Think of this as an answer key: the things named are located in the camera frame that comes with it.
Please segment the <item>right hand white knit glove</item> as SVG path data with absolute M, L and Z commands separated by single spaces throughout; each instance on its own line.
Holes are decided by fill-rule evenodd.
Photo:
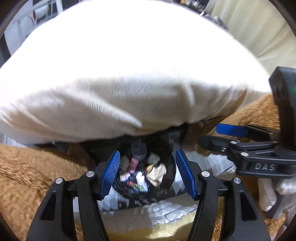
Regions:
M 288 201 L 283 209 L 295 206 L 295 177 L 281 179 L 276 181 L 276 184 L 271 179 L 259 178 L 258 190 L 259 206 L 263 211 L 270 211 L 275 206 L 277 201 L 276 192 L 288 197 Z

